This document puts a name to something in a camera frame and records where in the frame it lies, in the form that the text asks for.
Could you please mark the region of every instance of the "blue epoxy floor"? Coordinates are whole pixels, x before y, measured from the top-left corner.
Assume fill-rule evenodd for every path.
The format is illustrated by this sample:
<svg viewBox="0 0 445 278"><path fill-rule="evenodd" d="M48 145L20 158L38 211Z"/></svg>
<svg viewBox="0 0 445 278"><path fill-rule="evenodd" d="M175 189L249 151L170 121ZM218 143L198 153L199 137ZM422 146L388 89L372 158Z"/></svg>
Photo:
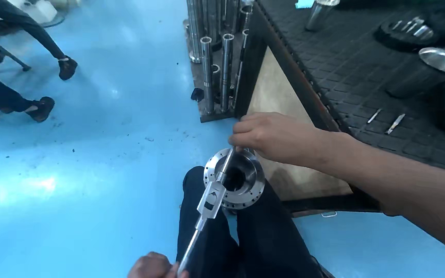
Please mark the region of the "blue epoxy floor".
<svg viewBox="0 0 445 278"><path fill-rule="evenodd" d="M184 174L228 146L234 120L199 123L186 2L161 2L84 1L47 29L79 63L66 82L27 33L0 38L33 67L6 58L0 80L56 100L42 124L0 118L0 277L125 277L150 250L174 259ZM445 247L418 228L351 215L296 220L338 278L445 276Z"/></svg>

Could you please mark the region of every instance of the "rubber mat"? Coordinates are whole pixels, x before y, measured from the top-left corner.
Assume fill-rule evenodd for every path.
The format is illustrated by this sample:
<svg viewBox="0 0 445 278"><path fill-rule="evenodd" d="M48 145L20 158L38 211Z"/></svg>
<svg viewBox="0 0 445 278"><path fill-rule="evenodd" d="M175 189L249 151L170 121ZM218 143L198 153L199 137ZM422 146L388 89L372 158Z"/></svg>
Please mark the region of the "rubber mat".
<svg viewBox="0 0 445 278"><path fill-rule="evenodd" d="M382 87L416 54L388 49L372 34L384 21L408 19L415 10L332 10L318 32L305 30L310 9L295 9L296 0L257 0L265 15L313 78L333 117L371 146L445 169L445 132L431 117L427 99L400 100ZM375 120L368 119L382 108ZM385 132L401 114L390 135Z"/></svg>

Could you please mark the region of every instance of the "metal disc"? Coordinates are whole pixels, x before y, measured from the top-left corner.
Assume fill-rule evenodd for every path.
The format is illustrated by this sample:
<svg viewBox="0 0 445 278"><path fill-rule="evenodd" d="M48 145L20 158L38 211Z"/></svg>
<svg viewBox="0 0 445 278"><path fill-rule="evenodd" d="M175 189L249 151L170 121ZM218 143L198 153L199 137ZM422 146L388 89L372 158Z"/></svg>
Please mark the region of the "metal disc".
<svg viewBox="0 0 445 278"><path fill-rule="evenodd" d="M228 152L229 149L222 149L207 161L204 169L205 186L209 181L216 180L216 174L226 160L222 158L225 158ZM237 152L230 163L228 172L230 171L244 174L245 180L234 191L226 191L222 206L229 209L243 209L257 202L266 183L262 166L256 156L245 149ZM230 185L226 183L224 186L228 189Z"/></svg>

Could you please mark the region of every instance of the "workbench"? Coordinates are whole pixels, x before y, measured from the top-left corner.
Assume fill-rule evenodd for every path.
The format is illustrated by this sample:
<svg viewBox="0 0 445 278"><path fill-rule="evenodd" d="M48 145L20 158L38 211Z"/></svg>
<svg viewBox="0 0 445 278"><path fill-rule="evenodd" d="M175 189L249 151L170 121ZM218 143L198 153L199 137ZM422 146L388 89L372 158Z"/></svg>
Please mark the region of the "workbench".
<svg viewBox="0 0 445 278"><path fill-rule="evenodd" d="M395 99L383 91L386 81L416 54L386 48L372 35L382 22L412 18L417 15L416 9L334 9L324 28L310 32L305 30L310 9L297 10L295 2L255 1L235 116L253 111L285 111L300 117L304 114L304 119L309 118L320 129L346 132L375 148L445 169L445 132L434 124L433 111L427 108L426 100ZM287 84L262 96L263 78L259 76L269 77L267 71L272 63L285 76L278 83ZM367 124L379 108L382 112ZM386 135L385 131L402 113L405 118ZM296 184L290 189L291 195L280 195L291 212L381 211L376 200L354 185L349 185L350 192L341 189L337 193L294 197L297 188L303 191L307 186Z"/></svg>

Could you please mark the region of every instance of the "wooden panel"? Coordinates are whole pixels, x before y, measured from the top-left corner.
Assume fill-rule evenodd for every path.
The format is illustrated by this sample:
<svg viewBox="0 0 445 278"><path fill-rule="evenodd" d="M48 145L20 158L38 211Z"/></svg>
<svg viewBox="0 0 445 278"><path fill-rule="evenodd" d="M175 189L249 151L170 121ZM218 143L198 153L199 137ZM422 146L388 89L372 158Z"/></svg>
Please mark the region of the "wooden panel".
<svg viewBox="0 0 445 278"><path fill-rule="evenodd" d="M267 48L248 113L279 112L311 122L270 48ZM316 170L258 156L266 178L282 201L351 194L349 185Z"/></svg>

